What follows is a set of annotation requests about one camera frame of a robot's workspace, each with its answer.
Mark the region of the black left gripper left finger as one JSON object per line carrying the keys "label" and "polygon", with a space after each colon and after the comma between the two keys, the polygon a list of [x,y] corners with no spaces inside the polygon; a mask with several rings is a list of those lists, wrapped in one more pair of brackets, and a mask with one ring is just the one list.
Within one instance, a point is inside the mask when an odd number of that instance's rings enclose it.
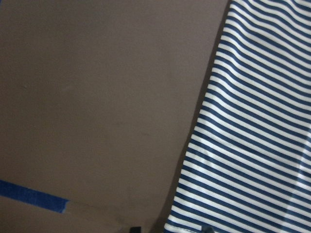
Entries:
{"label": "black left gripper left finger", "polygon": [[131,227],[130,233],[141,233],[141,226]]}

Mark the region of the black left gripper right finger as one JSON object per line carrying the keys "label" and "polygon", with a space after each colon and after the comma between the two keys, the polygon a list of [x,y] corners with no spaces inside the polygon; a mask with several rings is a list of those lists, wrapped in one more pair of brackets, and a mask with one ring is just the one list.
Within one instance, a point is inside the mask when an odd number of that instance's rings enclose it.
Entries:
{"label": "black left gripper right finger", "polygon": [[214,228],[210,225],[205,225],[201,227],[201,233],[215,233]]}

